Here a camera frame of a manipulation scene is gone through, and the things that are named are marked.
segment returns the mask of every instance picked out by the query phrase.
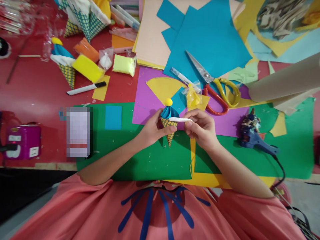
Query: red scissor handle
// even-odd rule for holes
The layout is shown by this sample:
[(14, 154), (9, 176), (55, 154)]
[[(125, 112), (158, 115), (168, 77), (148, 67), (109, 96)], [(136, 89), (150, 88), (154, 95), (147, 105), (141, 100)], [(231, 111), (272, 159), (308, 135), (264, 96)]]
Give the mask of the red scissor handle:
[(203, 95), (208, 96), (208, 92), (209, 92), (212, 96), (214, 96), (214, 98), (215, 98), (218, 102), (221, 103), (224, 111), (221, 112), (221, 113), (214, 111), (214, 110), (209, 106), (209, 103), (208, 103), (208, 105), (207, 105), (207, 110), (208, 110), (209, 112), (211, 112), (212, 114), (214, 114), (214, 115), (218, 115), (218, 116), (225, 115), (225, 114), (229, 111), (229, 106), (228, 106), (228, 104), (219, 96), (219, 94), (217, 94), (217, 93), (210, 87), (210, 84), (207, 84), (207, 85), (204, 86), (204, 88), (203, 88)]

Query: scissor blade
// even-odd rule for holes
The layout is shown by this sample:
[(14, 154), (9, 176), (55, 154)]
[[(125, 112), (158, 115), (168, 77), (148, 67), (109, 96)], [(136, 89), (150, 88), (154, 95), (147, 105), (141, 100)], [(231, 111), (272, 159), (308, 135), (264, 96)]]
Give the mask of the scissor blade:
[(201, 77), (207, 82), (210, 83), (214, 80), (214, 78), (212, 78), (210, 76), (210, 74), (204, 69), (204, 67), (194, 58), (194, 56), (192, 56), (187, 50), (186, 53), (188, 54), (188, 57), (190, 58), (190, 60), (192, 61), (193, 65), (196, 67), (196, 69), (198, 70), (198, 72), (200, 73)]

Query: paper ice cream craft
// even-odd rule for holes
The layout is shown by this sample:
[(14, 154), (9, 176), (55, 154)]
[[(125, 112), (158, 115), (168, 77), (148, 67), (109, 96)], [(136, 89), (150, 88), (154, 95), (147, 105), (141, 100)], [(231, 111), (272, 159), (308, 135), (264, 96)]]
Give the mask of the paper ice cream craft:
[[(168, 98), (164, 104), (166, 105), (165, 109), (162, 111), (161, 113), (161, 122), (163, 127), (168, 127), (168, 126), (177, 126), (178, 122), (173, 122), (173, 121), (169, 121), (169, 118), (171, 117), (179, 117), (179, 114), (176, 110), (173, 109), (172, 107), (172, 100), (170, 98)], [(168, 134), (167, 135), (167, 141), (169, 144), (169, 147), (171, 146), (171, 142), (173, 139), (174, 133)]]
[(72, 67), (72, 64), (76, 59), (62, 46), (59, 38), (52, 38), (52, 43), (54, 44), (54, 49), (51, 52), (50, 58), (58, 64), (69, 86), (73, 89), (76, 70)]
[(88, 42), (111, 23), (110, 18), (93, 2), (93, 0), (59, 0), (59, 9), (68, 14), (65, 37), (80, 33)]

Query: scissors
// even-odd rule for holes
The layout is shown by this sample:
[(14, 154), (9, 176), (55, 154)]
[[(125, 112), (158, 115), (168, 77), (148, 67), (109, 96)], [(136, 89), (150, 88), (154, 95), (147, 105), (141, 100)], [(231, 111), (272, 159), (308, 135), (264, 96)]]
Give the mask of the scissors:
[[(229, 107), (236, 107), (240, 101), (240, 91), (239, 89), (237, 88), (237, 86), (227, 80), (227, 79), (224, 79), (224, 78), (213, 78), (211, 77), (211, 75), (208, 73), (208, 71), (206, 71), (204, 69), (204, 67), (186, 50), (190, 60), (192, 61), (193, 65), (196, 67), (196, 69), (198, 70), (198, 72), (200, 73), (200, 75), (202, 76), (202, 78), (206, 81), (207, 85), (204, 86), (203, 88), (203, 93), (205, 96), (208, 95), (208, 92), (215, 97), (215, 99), (218, 100), (218, 102), (221, 103), (222, 107), (224, 108), (224, 111), (223, 112), (216, 112), (214, 111), (210, 106), (209, 104), (207, 105), (207, 109), (209, 112), (211, 112), (212, 114), (215, 114), (215, 115), (225, 115), (228, 110), (229, 110)], [(218, 87), (218, 90), (222, 96), (222, 98), (219, 96), (219, 94), (217, 94), (211, 87), (210, 87), (210, 83), (213, 82), (214, 84), (217, 85)], [(235, 99), (234, 99), (234, 102), (231, 104), (229, 102), (229, 100), (227, 99), (227, 96), (226, 94), (224, 93), (224, 90), (222, 88), (222, 85), (221, 83), (224, 83), (228, 86), (230, 86), (234, 92), (234, 95), (235, 95)]]

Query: floor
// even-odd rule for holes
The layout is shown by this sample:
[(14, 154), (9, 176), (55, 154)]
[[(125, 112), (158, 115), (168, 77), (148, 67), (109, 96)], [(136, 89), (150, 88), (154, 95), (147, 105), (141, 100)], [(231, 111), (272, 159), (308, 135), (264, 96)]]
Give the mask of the floor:
[[(300, 209), (308, 218), (311, 230), (320, 236), (320, 186), (310, 185), (303, 182), (285, 182), (292, 196), (292, 205)], [(42, 208), (57, 191), (58, 184), (52, 190), (23, 210), (12, 216), (4, 224), (0, 225), (0, 240), (9, 240), (40, 208)], [(213, 191), (221, 194), (221, 189), (214, 188)]]

